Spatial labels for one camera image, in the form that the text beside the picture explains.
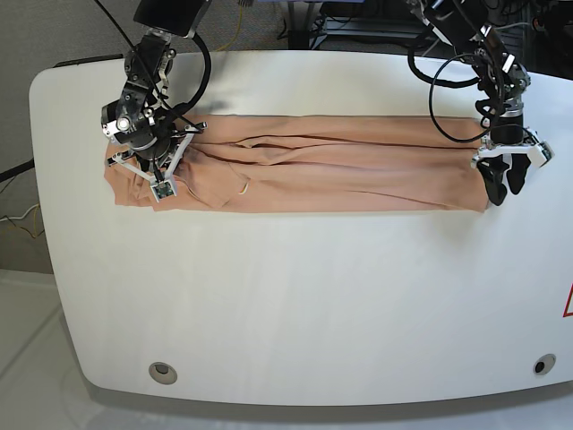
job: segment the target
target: metal grommet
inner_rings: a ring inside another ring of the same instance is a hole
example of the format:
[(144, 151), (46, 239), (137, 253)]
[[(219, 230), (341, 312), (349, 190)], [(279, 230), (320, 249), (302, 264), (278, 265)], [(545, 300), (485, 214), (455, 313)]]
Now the metal grommet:
[(173, 367), (165, 363), (153, 363), (150, 365), (150, 376), (156, 383), (171, 385), (177, 381), (177, 372)]
[(557, 358), (553, 354), (546, 354), (539, 358), (534, 364), (535, 376), (544, 376), (545, 374), (548, 374), (555, 366), (556, 361)]

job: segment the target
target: table surface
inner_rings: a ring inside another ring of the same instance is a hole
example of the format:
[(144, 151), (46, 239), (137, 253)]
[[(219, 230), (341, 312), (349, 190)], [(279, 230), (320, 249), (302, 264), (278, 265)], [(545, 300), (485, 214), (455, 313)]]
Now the table surface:
[[(420, 60), (427, 73), (440, 61)], [(181, 55), (172, 101), (201, 58)], [(446, 77), (464, 79), (461, 64)], [(114, 205), (101, 107), (122, 61), (41, 73), (30, 89), (38, 188), (81, 369), (97, 386), (275, 405), (440, 400), (573, 380), (573, 82), (532, 76), (526, 123), (556, 157), (519, 196), (469, 211), (232, 214)], [(198, 113), (427, 115), (406, 58), (342, 52), (213, 54)], [(436, 91), (476, 116), (476, 89)], [(557, 364), (533, 373), (548, 353)], [(149, 376), (154, 362), (178, 373)]]

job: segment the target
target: pink garment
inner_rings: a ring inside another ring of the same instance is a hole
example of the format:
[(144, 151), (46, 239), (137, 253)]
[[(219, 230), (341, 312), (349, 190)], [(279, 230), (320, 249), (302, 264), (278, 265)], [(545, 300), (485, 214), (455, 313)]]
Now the pink garment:
[[(115, 204), (232, 212), (484, 211), (488, 199), (470, 160), (479, 142), (454, 143), (429, 117), (200, 116), (175, 170), (178, 195), (155, 202), (149, 183), (106, 168)], [(439, 118), (460, 138), (476, 121)], [(118, 152), (109, 146), (107, 157)]]

